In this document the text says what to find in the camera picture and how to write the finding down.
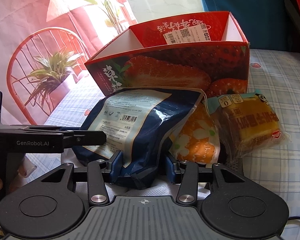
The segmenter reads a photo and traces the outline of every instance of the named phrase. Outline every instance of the plaid tablecloth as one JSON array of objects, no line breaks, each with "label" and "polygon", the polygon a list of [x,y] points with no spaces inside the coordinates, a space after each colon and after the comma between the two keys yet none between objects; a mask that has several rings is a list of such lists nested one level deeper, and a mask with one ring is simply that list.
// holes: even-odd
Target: plaid tablecloth
[{"label": "plaid tablecloth", "polygon": [[[290,216],[300,216],[300,54],[252,49],[250,62],[249,92],[263,92],[291,142],[243,158],[244,174],[280,195]],[[289,222],[282,237],[300,240],[300,222]]]},{"label": "plaid tablecloth", "polygon": [[[300,54],[252,49],[250,62],[248,92],[261,89],[290,134],[291,142],[243,158],[244,174],[280,195],[291,216],[300,216]],[[45,124],[80,126],[86,111],[101,98],[100,89],[91,77],[86,77],[67,94]],[[38,166],[29,180],[60,164],[59,155],[33,154],[29,158]],[[300,240],[300,222],[288,223],[282,237]]]}]

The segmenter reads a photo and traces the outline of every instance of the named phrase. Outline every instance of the potted plant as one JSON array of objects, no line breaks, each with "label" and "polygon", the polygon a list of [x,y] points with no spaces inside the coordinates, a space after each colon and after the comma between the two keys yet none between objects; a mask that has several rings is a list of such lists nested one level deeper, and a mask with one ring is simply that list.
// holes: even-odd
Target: potted plant
[{"label": "potted plant", "polygon": [[81,56],[82,53],[75,54],[74,51],[62,49],[49,58],[34,57],[41,68],[33,70],[26,76],[28,79],[31,78],[30,83],[37,85],[25,106],[34,99],[34,102],[38,100],[43,108],[44,102],[49,102],[48,97],[50,97],[54,109],[75,86],[73,68],[78,65],[77,59]]},{"label": "potted plant", "polygon": [[120,24],[119,20],[119,13],[120,7],[119,3],[116,3],[117,7],[112,4],[111,0],[85,0],[86,2],[89,2],[88,5],[97,5],[99,8],[107,15],[109,19],[105,21],[106,25],[108,27],[114,27],[118,34],[123,32],[123,28]]}]

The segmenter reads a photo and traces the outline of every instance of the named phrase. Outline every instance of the qr code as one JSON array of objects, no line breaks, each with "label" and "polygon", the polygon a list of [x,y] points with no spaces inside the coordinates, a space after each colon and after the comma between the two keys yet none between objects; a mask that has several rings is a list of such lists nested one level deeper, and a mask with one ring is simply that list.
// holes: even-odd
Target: qr code
[{"label": "qr code", "polygon": [[181,31],[181,35],[182,35],[183,38],[191,37],[191,34],[190,34],[188,29],[183,29],[183,30],[180,30],[180,31]]}]

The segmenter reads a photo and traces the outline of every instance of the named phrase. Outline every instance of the snack package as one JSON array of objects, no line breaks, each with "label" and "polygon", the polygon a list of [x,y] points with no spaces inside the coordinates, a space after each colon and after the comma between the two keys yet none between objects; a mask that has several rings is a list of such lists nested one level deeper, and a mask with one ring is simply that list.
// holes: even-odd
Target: snack package
[{"label": "snack package", "polygon": [[208,107],[230,162],[255,150],[281,144],[288,138],[259,90],[208,98]]},{"label": "snack package", "polygon": [[203,103],[200,103],[186,121],[170,153],[179,161],[216,163],[220,152],[218,130]]},{"label": "snack package", "polygon": [[81,130],[101,130],[107,142],[101,146],[77,146],[77,159],[87,165],[123,152],[123,166],[112,183],[143,189],[155,179],[161,151],[168,136],[185,123],[200,104],[204,92],[186,88],[124,88],[100,100]]}]

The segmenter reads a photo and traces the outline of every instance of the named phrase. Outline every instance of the blue snack bag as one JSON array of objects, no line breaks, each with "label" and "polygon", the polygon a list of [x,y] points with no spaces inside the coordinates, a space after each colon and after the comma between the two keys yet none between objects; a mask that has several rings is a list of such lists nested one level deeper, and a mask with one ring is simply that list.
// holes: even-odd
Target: blue snack bag
[{"label": "blue snack bag", "polygon": [[124,88],[100,100],[80,127],[102,130],[101,146],[77,146],[73,151],[85,166],[123,152],[123,166],[112,183],[143,189],[155,179],[160,152],[168,150],[168,136],[184,124],[201,102],[201,89]]}]

